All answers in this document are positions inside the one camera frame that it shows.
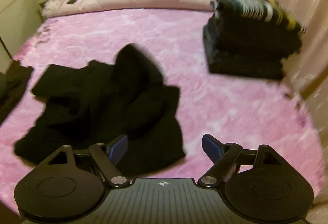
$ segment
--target pink bedspread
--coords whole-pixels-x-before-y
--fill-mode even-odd
[[[288,89],[266,80],[210,75],[202,45],[202,27],[210,13],[129,9],[47,20],[24,44],[16,59],[35,68],[28,91],[0,129],[0,199],[13,210],[14,187],[31,168],[13,154],[44,105],[30,89],[48,64],[83,67],[96,59],[111,63],[127,43],[137,43],[162,68],[169,85],[181,88],[177,119],[187,156],[152,177],[194,177],[212,166],[201,148],[203,134],[257,149],[269,144],[291,163],[318,194],[324,180],[322,150],[306,110],[296,109]]]

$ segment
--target pink comforter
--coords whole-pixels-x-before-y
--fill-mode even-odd
[[[83,67],[96,59],[111,63],[127,43],[137,43],[162,68],[169,85],[181,88],[177,119],[184,160],[152,177],[194,177],[211,167],[201,138],[210,133],[224,143],[257,149],[269,144],[290,162],[318,194],[324,180],[322,150],[306,110],[296,109],[288,89],[266,80],[211,75],[202,45],[202,27],[210,13],[129,9],[87,13],[47,20],[15,56],[35,68],[21,103],[0,129],[0,199],[13,210],[14,187],[31,168],[13,154],[44,105],[30,89],[48,64]]]

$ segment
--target circular disc cover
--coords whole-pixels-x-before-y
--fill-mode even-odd
[[[26,218],[62,222],[78,218],[101,200],[104,186],[94,174],[77,169],[34,169],[16,186],[14,196]]]
[[[298,173],[288,172],[270,166],[236,174],[226,183],[226,199],[235,211],[253,221],[300,219],[311,207],[313,190]]]

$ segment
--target metal screw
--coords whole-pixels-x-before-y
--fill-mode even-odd
[[[116,184],[116,185],[121,185],[127,182],[127,178],[123,176],[116,176],[111,179],[111,182]]]
[[[206,176],[206,177],[202,177],[200,181],[206,185],[211,185],[216,183],[216,178],[212,176]]]

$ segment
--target bed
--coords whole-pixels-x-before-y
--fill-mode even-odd
[[[212,165],[201,148],[202,136],[210,133],[247,149],[271,145],[309,181],[315,195],[320,192],[324,164],[319,137],[304,105],[289,95],[288,85],[208,73],[202,44],[202,28],[212,14],[208,0],[112,0],[97,5],[78,0],[70,8],[63,1],[47,4],[45,15],[54,18],[14,56],[34,72],[21,102],[0,128],[0,199],[12,210],[17,211],[15,185],[32,170],[14,155],[13,144],[44,110],[31,88],[48,64],[80,68],[92,59],[112,63],[128,43],[152,56],[166,84],[179,86],[181,93],[177,120],[187,155],[146,176],[198,179]]]

